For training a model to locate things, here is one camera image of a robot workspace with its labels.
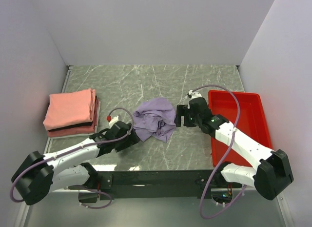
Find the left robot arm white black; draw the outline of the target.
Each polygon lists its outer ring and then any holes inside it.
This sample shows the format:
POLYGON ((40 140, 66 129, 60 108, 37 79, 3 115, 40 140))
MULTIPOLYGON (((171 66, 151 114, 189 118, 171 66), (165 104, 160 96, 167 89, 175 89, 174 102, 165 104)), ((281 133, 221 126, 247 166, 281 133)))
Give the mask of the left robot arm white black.
POLYGON ((117 121, 110 128, 92 134, 81 143, 58 152, 30 153, 11 178, 10 198, 27 205, 41 201, 48 193, 81 185, 94 188, 98 172, 88 160, 122 151, 140 141, 131 123, 117 121))

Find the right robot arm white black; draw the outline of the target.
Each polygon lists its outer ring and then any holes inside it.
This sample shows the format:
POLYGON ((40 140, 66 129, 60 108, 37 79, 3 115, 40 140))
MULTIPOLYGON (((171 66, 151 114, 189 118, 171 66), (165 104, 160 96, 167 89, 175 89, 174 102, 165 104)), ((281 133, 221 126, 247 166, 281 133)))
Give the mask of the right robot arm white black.
POLYGON ((175 124, 178 127, 199 127, 250 164, 246 167, 220 159, 208 183, 214 178, 218 187, 226 187, 229 183, 251 186, 265 199, 273 200, 293 182, 291 165, 283 150, 274 151, 263 146, 224 116, 214 115, 199 94, 193 95, 188 104, 176 107, 175 124))

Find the purple t-shirt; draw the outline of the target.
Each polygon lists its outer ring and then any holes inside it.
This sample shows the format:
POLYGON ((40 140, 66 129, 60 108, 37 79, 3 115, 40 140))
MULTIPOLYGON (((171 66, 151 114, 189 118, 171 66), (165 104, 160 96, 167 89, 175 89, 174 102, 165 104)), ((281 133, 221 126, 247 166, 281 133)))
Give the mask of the purple t-shirt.
POLYGON ((141 141, 154 137, 166 143, 174 130, 176 112, 166 98, 143 102, 134 112, 134 130, 141 141))

